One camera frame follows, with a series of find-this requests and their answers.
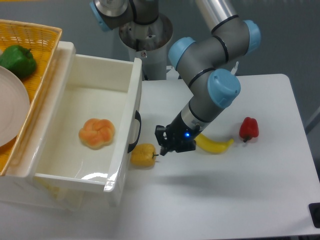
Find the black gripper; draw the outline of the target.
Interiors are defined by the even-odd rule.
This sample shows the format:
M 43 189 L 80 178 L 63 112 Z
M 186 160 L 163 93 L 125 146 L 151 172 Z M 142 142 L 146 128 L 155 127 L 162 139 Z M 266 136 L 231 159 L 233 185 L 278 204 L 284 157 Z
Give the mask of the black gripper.
M 154 134 L 161 156 L 170 152 L 190 152 L 196 150 L 195 138 L 200 134 L 200 126 L 196 124 L 190 128 L 182 117 L 176 117 L 170 125 L 156 125 Z

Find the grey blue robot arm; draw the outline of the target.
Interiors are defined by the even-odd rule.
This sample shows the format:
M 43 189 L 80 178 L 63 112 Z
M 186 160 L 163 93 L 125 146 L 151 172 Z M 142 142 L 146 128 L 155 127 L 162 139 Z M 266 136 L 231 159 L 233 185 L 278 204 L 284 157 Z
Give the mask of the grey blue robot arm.
M 222 65 L 260 46 L 259 27 L 240 19 L 228 0 L 198 0 L 211 36 L 202 42 L 183 37 L 169 46 L 173 26 L 157 0 L 93 0 L 89 5 L 100 28 L 118 29 L 130 59 L 142 61 L 145 80 L 164 78 L 167 62 L 179 73 L 193 96 L 171 124 L 155 128 L 155 136 L 163 156 L 195 150 L 196 137 L 241 91 L 235 71 Z

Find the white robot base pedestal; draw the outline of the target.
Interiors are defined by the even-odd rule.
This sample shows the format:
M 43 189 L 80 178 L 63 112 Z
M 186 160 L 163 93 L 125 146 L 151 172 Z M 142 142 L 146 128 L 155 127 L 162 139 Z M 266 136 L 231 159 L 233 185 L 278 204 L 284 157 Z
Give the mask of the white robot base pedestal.
M 142 61 L 145 80 L 165 80 L 167 77 L 167 46 L 173 36 L 169 18 L 160 13 L 155 22 L 141 25 L 129 22 L 119 27 L 119 37 L 128 50 L 129 59 Z

